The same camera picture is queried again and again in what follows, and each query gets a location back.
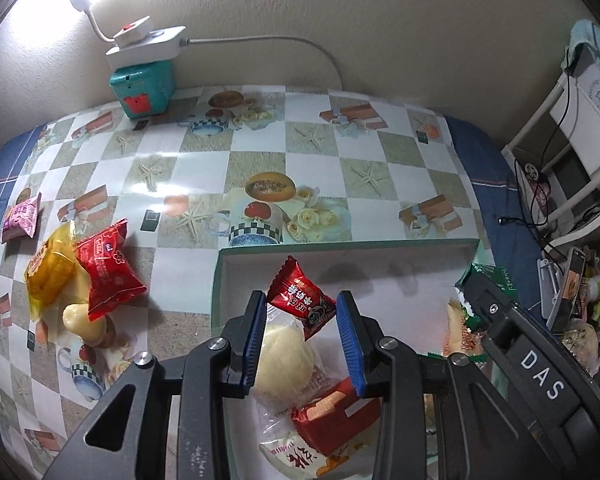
black cable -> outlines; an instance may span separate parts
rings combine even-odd
[[[516,189],[518,190],[518,207],[520,208],[520,214],[524,218],[525,210],[522,205],[522,197],[520,196],[522,194],[522,192],[520,191],[520,181],[518,179],[518,168],[520,168],[520,170],[523,169],[522,166],[520,166],[520,163],[518,162],[518,160],[514,158],[513,170],[514,170],[514,174],[516,177]],[[528,229],[529,234],[531,234],[531,237],[536,241],[536,243],[540,247],[540,250],[544,251],[544,246],[542,245],[542,242],[540,242],[540,237],[539,237],[539,233],[538,233],[538,229],[536,228],[536,225],[532,222],[526,222],[526,221],[522,221],[522,222],[520,222],[520,224],[524,225]],[[563,257],[565,260],[567,259],[567,257],[564,255],[564,253],[562,251],[559,251],[557,248],[552,246],[549,242],[545,242],[545,245],[551,247],[555,252],[560,254],[560,256]],[[551,256],[551,254],[549,254],[546,251],[545,251],[545,254],[555,264],[555,266],[558,269],[562,270],[560,268],[560,265],[558,264],[558,262],[556,262],[554,260],[554,258]]]
[[[562,114],[560,121],[558,121],[558,124],[555,127],[555,130],[549,136],[549,140],[544,145],[544,150],[542,150],[542,155],[540,156],[540,168],[539,168],[538,172],[542,171],[542,166],[544,165],[544,156],[546,155],[546,150],[549,149],[549,145],[551,144],[551,141],[554,140],[555,134],[558,133],[558,130],[560,130],[560,126],[562,126],[562,122],[564,121],[564,118],[567,116],[567,111],[569,110],[569,104],[571,102],[571,85],[570,85],[570,80],[569,80],[569,72],[567,72],[567,70],[565,70],[564,73],[567,76],[567,105],[564,107],[564,113]],[[520,163],[514,156],[514,172],[516,173],[516,187],[518,188],[518,193],[520,193],[520,186],[518,185],[519,184],[518,183],[518,172],[515,170],[516,163],[520,166]],[[531,204],[529,205],[529,213],[531,216],[531,222],[527,222],[524,219],[524,210],[522,210],[522,213],[523,213],[522,218],[516,218],[516,217],[511,217],[511,216],[501,216],[500,218],[498,218],[498,224],[504,225],[509,222],[516,222],[516,223],[523,223],[527,227],[543,227],[543,226],[547,225],[548,220],[549,220],[548,214],[544,215],[544,221],[542,223],[537,224],[534,221],[534,215],[533,215],[534,202],[536,202],[536,198],[538,197],[539,187],[540,187],[540,185],[536,185],[536,188],[534,189],[534,194],[531,197]]]

yellow snack package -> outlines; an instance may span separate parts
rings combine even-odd
[[[462,309],[462,303],[450,298],[446,306],[446,316],[449,320],[449,327],[442,351],[443,357],[447,357],[454,352],[462,352],[468,356],[483,354],[480,337],[470,333],[464,325],[468,316],[466,311]]]
[[[73,222],[62,224],[33,256],[24,271],[29,295],[31,319],[37,321],[42,311],[56,299],[75,274],[78,262],[72,243]]]

red wafer package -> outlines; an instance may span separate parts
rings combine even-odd
[[[146,291],[120,250],[125,238],[126,218],[76,245],[78,261],[91,277],[90,321]]]
[[[291,412],[298,434],[325,456],[333,454],[378,418],[380,399],[360,399],[349,377],[322,398]]]
[[[305,341],[336,314],[335,301],[304,275],[292,256],[273,279],[267,302],[302,321]]]

teal box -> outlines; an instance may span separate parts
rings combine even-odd
[[[161,114],[175,88],[171,61],[119,68],[111,74],[109,86],[130,119]]]

pink snack package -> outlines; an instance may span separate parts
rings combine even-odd
[[[1,243],[24,235],[33,238],[36,232],[36,223],[38,222],[40,197],[41,194],[38,193],[38,196],[28,198],[11,208],[2,224]]]

